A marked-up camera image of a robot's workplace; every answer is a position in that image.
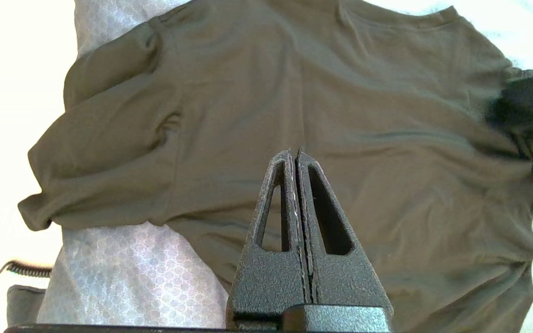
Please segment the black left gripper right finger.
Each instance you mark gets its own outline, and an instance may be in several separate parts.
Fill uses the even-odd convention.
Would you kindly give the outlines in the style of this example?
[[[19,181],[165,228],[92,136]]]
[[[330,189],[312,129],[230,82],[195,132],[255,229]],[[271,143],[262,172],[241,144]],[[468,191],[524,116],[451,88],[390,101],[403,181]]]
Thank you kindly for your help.
[[[319,162],[297,155],[308,273],[305,331],[391,331],[393,306]]]

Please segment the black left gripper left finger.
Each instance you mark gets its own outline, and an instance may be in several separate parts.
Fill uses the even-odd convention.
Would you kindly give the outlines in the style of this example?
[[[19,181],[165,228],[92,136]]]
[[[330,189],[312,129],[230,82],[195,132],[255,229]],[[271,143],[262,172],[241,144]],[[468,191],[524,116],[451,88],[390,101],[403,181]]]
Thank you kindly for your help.
[[[231,285],[226,324],[232,331],[281,331],[283,314],[309,300],[296,163],[290,150],[271,158]],[[279,188],[281,252],[262,247],[273,192]]]

